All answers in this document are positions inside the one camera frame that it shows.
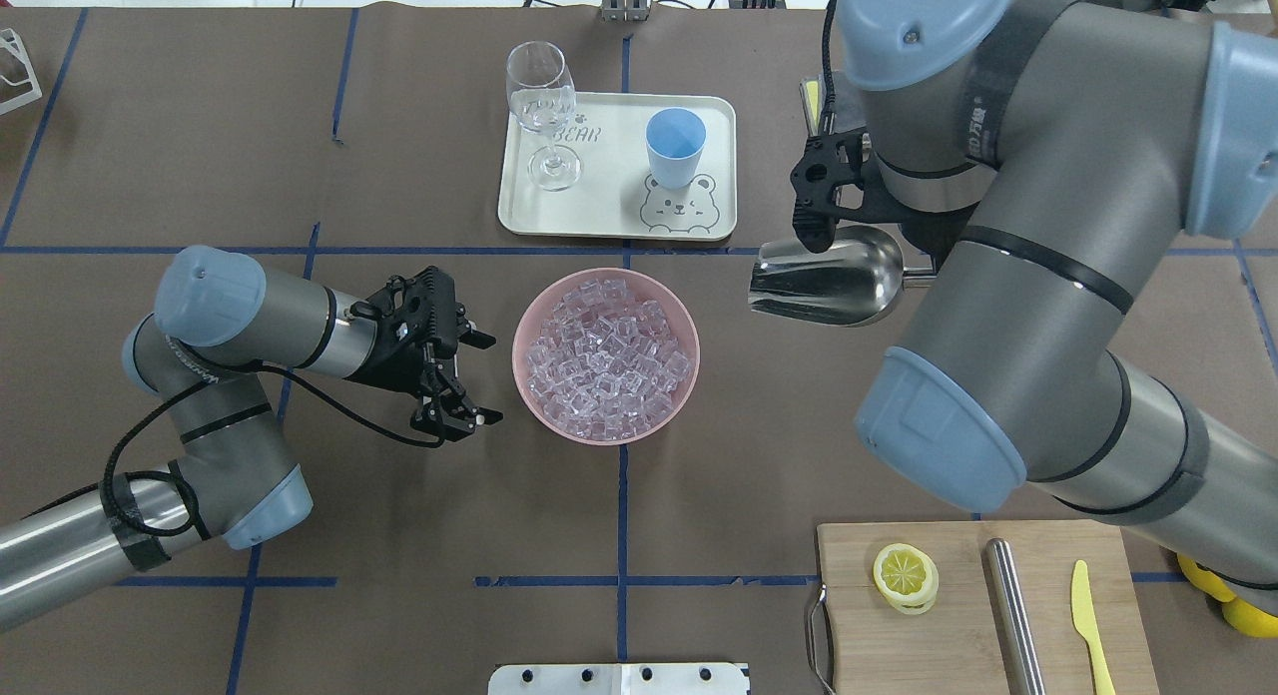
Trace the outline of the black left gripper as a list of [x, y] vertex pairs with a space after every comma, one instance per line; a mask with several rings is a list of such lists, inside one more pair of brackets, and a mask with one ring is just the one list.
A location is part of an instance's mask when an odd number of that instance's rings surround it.
[[473, 402], [458, 379], [459, 348], [488, 349], [496, 339], [466, 317], [447, 272], [428, 266], [412, 279], [394, 276], [348, 313], [353, 323], [374, 325], [371, 351], [348, 381], [419, 396], [412, 429], [443, 445], [502, 422], [504, 411]]

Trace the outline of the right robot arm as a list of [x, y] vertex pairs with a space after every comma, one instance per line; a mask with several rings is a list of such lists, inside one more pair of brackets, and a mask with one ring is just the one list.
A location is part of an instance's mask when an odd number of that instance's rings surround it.
[[1178, 234], [1275, 199], [1275, 40], [1080, 0], [838, 0], [889, 195], [975, 210], [858, 411], [944, 502], [1022, 484], [1275, 609], [1275, 457], [1109, 353]]

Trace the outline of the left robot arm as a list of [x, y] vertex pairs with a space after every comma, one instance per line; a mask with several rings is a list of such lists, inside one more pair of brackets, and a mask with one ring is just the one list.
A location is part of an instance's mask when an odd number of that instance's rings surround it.
[[3, 530], [3, 630], [10, 631], [123, 577], [157, 569], [215, 537], [243, 551], [314, 508], [300, 462], [261, 385], [307, 372], [415, 400], [403, 443], [437, 448], [501, 420], [459, 381], [461, 348], [488, 349], [447, 272], [391, 277], [366, 298], [270, 270], [233, 250], [194, 245], [167, 266], [155, 309], [124, 341], [128, 376], [171, 416], [181, 454], [124, 471], [138, 434], [111, 448], [96, 484]]

